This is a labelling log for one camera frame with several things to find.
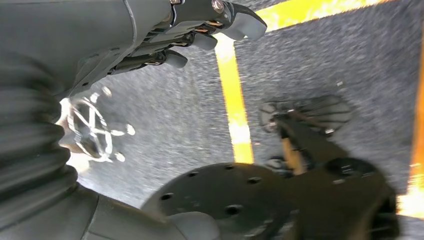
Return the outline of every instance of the yellow painted line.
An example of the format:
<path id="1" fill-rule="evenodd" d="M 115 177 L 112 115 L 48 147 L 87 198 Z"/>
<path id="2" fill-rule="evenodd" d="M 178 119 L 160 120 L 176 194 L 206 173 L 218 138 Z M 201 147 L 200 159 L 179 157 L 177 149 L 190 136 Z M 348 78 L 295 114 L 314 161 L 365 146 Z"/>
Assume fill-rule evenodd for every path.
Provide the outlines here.
<path id="1" fill-rule="evenodd" d="M 251 134 L 245 102 L 243 101 L 234 41 L 220 34 L 215 35 L 215 38 L 218 39 L 215 53 L 216 59 L 218 59 L 219 76 L 225 99 L 234 160 L 236 163 L 253 164 Z"/>
<path id="2" fill-rule="evenodd" d="M 267 32 L 369 7 L 391 0 L 289 0 L 256 12 L 268 25 Z"/>
<path id="3" fill-rule="evenodd" d="M 311 20 L 388 2 L 390 0 L 289 0 L 256 13 L 268 25 L 267 32 Z M 250 130 L 237 67 L 234 41 L 217 34 L 216 59 L 228 116 L 228 128 L 236 163 L 254 162 Z"/>
<path id="4" fill-rule="evenodd" d="M 424 220 L 424 46 L 421 46 L 418 84 L 408 190 L 406 195 L 398 197 L 398 209 L 400 215 Z"/>

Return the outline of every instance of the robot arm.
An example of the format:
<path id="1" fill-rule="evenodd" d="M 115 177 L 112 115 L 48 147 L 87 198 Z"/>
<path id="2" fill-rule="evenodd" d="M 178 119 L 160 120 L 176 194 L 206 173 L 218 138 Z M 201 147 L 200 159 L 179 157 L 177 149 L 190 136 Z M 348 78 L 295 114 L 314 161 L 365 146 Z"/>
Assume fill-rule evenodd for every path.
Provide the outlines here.
<path id="1" fill-rule="evenodd" d="M 219 239 L 206 214 L 155 219 L 78 185 L 58 144 L 64 131 L 52 123 L 58 100 L 106 75 L 182 67 L 187 59 L 173 46 L 211 50 L 213 33 L 257 39 L 266 28 L 248 8 L 220 0 L 0 2 L 0 239 Z"/>

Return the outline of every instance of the black disc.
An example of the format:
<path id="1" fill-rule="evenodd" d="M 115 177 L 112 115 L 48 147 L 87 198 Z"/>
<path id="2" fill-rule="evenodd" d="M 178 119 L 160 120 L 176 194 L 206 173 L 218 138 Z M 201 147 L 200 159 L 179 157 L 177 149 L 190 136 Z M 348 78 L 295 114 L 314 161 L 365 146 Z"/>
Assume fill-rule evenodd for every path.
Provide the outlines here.
<path id="1" fill-rule="evenodd" d="M 141 209 L 160 217 L 206 213 L 216 220 L 222 240 L 270 239 L 294 231 L 297 211 L 283 197 L 285 185 L 265 167 L 219 163 L 177 177 Z"/>

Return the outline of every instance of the gray asphalt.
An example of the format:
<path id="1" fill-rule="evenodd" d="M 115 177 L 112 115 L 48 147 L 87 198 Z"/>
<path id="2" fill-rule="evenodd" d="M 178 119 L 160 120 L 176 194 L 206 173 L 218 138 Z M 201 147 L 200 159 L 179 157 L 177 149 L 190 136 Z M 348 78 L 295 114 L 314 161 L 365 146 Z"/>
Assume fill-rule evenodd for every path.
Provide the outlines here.
<path id="1" fill-rule="evenodd" d="M 278 2 L 236 1 L 254 10 Z M 405 193 L 423 17 L 424 1 L 396 0 L 237 42 L 255 161 L 281 151 L 278 137 L 259 126 L 261 103 L 337 95 L 354 108 L 355 117 L 333 140 L 379 166 Z M 104 115 L 130 123 L 136 133 L 119 142 L 125 162 L 91 162 L 79 177 L 83 185 L 139 207 L 182 173 L 233 161 L 215 54 L 176 50 L 189 58 L 183 69 L 145 67 L 107 77 L 84 93 L 110 88 Z M 402 226 L 404 239 L 424 239 L 417 230 L 422 221 L 403 217 Z"/>

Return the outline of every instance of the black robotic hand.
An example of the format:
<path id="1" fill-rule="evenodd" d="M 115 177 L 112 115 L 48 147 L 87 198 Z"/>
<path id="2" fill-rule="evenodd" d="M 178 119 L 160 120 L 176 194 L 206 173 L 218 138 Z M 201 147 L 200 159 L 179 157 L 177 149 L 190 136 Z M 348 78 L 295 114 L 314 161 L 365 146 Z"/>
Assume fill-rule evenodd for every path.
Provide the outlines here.
<path id="1" fill-rule="evenodd" d="M 210 51 L 217 45 L 211 36 L 223 33 L 234 40 L 257 40 L 267 30 L 266 23 L 249 8 L 222 0 L 171 0 L 172 11 L 150 30 L 142 43 L 108 74 L 114 75 L 147 65 L 170 64 L 182 68 L 187 58 L 174 46 L 197 46 Z"/>

